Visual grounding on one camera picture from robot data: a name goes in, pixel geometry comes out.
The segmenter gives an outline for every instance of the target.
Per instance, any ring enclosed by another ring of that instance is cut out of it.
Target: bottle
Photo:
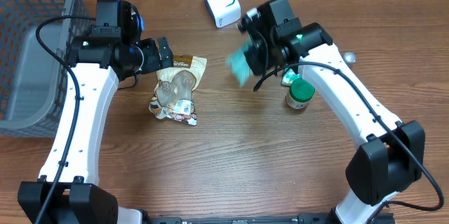
[[[292,108],[302,109],[307,106],[314,94],[315,88],[304,79],[299,78],[290,86],[286,101]]]

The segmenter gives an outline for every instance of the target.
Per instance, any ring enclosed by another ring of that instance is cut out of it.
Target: wooden table
[[[91,15],[95,1],[84,0]],[[120,206],[183,218],[327,212],[349,190],[344,169],[354,147],[320,95],[290,109],[280,79],[239,88],[227,55],[246,39],[236,25],[216,29],[203,0],[127,0],[145,19],[143,38],[167,36],[175,54],[208,59],[194,92],[198,126],[158,121],[148,111],[154,74],[111,104],[100,153],[100,186]],[[239,0],[242,11],[267,0]],[[449,0],[289,0],[304,25],[319,22],[354,71],[402,120],[426,130],[424,163],[449,195]],[[126,80],[123,86],[132,84]],[[28,223],[20,181],[36,180],[53,139],[0,138],[0,223]],[[426,179],[397,199],[436,204]],[[447,223],[449,210],[399,206],[397,223]]]

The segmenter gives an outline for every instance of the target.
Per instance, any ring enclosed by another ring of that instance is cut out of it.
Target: plastic jar
[[[304,79],[296,79],[290,86],[286,100],[287,104],[295,109],[302,109],[307,106],[315,94],[315,88]]]

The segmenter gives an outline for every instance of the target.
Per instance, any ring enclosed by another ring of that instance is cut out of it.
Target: silver metal object
[[[357,61],[357,57],[355,53],[352,52],[346,52],[343,55],[343,60],[346,63],[346,65],[348,65],[349,69],[352,70],[352,66],[354,66],[354,63],[356,63]]]

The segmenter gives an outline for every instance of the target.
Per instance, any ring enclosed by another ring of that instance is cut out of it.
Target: jar with green lid
[[[293,81],[286,100],[289,106],[295,109],[302,109],[307,106],[307,103],[315,94],[315,88],[302,78]]]

